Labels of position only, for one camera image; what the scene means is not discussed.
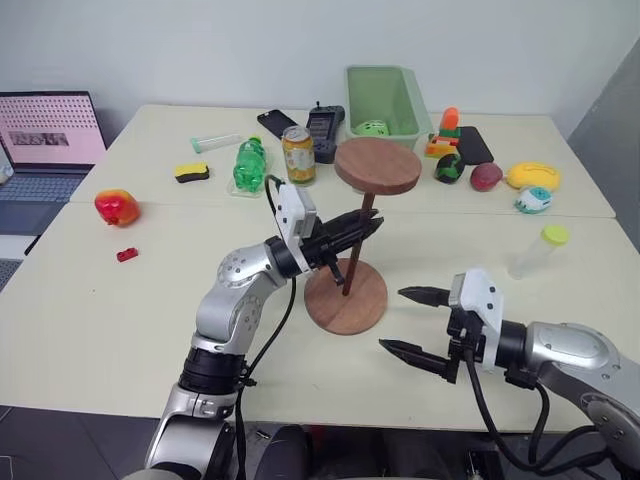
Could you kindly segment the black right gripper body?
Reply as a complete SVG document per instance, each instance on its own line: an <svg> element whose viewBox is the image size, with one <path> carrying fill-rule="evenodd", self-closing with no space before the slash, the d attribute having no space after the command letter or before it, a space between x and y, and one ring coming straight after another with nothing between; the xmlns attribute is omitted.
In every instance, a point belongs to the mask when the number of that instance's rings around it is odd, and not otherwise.
<svg viewBox="0 0 640 480"><path fill-rule="evenodd" d="M475 363L483 361L486 337L482 333L484 323L473 311L453 308L449 316L447 334L450 336L445 380L455 384L460 363L469 352Z"/></svg>

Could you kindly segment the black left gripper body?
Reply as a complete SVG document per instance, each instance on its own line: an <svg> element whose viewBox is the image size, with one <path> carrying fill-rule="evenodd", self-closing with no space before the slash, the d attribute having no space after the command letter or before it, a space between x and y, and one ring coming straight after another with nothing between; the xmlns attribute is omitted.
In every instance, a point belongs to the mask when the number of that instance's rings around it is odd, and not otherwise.
<svg viewBox="0 0 640 480"><path fill-rule="evenodd" d="M343 228L339 221L318 221L311 236L304 239L301 245L301 252L309 267L328 267L337 285L343 285L345 282L338 267L338 254L345 249Z"/></svg>

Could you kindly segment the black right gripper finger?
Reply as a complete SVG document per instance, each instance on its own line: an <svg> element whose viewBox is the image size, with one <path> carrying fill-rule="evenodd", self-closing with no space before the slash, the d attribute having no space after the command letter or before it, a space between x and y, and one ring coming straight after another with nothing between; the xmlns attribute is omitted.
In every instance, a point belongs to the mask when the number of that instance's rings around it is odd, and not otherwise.
<svg viewBox="0 0 640 480"><path fill-rule="evenodd" d="M413 302L434 308L449 307L450 291L431 286L409 286L401 288L397 293Z"/></svg>
<svg viewBox="0 0 640 480"><path fill-rule="evenodd" d="M379 344L404 363L448 379L448 359L425 352L420 346L401 340L380 339Z"/></svg>

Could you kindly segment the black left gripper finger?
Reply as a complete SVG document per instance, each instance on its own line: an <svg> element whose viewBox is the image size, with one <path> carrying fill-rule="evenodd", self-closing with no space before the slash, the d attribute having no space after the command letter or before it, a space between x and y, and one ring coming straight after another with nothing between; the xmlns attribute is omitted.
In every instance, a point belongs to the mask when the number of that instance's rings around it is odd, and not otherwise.
<svg viewBox="0 0 640 480"><path fill-rule="evenodd" d="M377 230L377 210L352 210L323 224L329 236L371 236Z"/></svg>
<svg viewBox="0 0 640 480"><path fill-rule="evenodd" d="M370 219L342 219L335 218L326 223L329 235L329 249L339 254L353 248L373 235L383 224L383 217Z"/></svg>

